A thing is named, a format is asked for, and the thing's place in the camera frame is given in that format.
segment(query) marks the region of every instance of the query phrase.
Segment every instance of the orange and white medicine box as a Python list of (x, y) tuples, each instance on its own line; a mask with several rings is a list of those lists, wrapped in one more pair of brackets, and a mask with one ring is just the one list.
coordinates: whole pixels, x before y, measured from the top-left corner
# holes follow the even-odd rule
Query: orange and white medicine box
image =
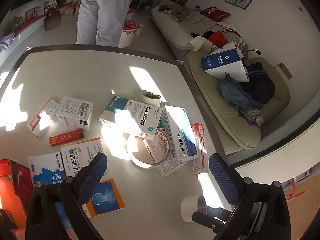
[(56, 114), (61, 124), (89, 130), (92, 107), (92, 102), (64, 97)]
[(59, 104), (51, 98), (41, 107), (36, 115), (28, 123), (29, 129), (38, 137), (41, 138), (47, 128), (52, 124), (53, 119), (58, 110)]
[(200, 123), (195, 123), (192, 126), (192, 131), (195, 135), (197, 151), (199, 153), (199, 157), (192, 160), (193, 175), (208, 173), (208, 155), (205, 150), (204, 127)]

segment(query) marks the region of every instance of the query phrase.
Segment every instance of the tiled floor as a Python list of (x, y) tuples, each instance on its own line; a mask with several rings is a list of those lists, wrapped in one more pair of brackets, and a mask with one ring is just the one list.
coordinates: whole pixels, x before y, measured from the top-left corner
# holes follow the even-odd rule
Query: tiled floor
[[(0, 74), (10, 71), (15, 62), (19, 59), (27, 47), (39, 47), (59, 44), (76, 44), (76, 25), (78, 15), (62, 16), (60, 25), (51, 31), (45, 31), (44, 27), (38, 29), (28, 37), (17, 49), (10, 54), (6, 61), (0, 66)], [(139, 37), (127, 49), (143, 51), (158, 56), (176, 59), (170, 47), (162, 37), (156, 26), (148, 20), (149, 12), (139, 11), (133, 19), (145, 24)]]

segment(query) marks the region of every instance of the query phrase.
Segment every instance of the tape roll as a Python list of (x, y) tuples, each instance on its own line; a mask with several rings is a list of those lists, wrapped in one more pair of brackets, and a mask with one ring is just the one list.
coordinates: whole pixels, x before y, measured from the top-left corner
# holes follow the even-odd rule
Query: tape roll
[(194, 212), (207, 214), (207, 205), (201, 195), (185, 197), (181, 202), (181, 216), (185, 222), (193, 222), (192, 215)]
[(142, 91), (142, 103), (148, 104), (148, 105), (152, 105), (155, 107), (160, 107), (160, 103), (161, 103), (161, 96), (151, 93), (151, 92), (145, 92), (145, 90)]
[(153, 169), (153, 168), (156, 168), (158, 166), (160, 166), (162, 163), (164, 163), (167, 158), (169, 157), (170, 153), (171, 153), (171, 144), (169, 143), (168, 141), (168, 136), (165, 134), (164, 131), (162, 130), (157, 130), (156, 131), (156, 136), (164, 136), (165, 139), (166, 139), (166, 153), (164, 155), (164, 158), (159, 161), (159, 162), (156, 162), (156, 163), (144, 163), (142, 161), (140, 161), (139, 159), (137, 159), (137, 157), (135, 157), (135, 155), (132, 153), (131, 149), (129, 148), (129, 145), (130, 143), (135, 139), (135, 135), (133, 134), (130, 134), (129, 137), (128, 137), (128, 140), (127, 140), (127, 152), (128, 152), (128, 155), (129, 157), (131, 158), (132, 162), (134, 164), (136, 164), (137, 166), (141, 167), (141, 168), (145, 168), (145, 169)]

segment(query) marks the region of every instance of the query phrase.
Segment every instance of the black clothing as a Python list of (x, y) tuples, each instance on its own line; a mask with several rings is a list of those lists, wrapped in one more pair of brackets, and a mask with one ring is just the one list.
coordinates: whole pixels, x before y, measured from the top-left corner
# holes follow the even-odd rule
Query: black clothing
[[(261, 62), (256, 62), (255, 64), (247, 66), (247, 71), (249, 74), (249, 81), (240, 82), (242, 90), (247, 92), (253, 100), (262, 104), (268, 103), (275, 95), (276, 87), (267, 73), (263, 71)], [(261, 74), (250, 75), (250, 72), (261, 72)]]

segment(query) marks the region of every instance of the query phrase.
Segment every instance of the person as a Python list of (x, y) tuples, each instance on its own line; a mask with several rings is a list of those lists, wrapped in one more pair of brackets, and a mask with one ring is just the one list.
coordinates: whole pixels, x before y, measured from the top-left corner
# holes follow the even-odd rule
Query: person
[(81, 0), (76, 44), (118, 47), (131, 0)]

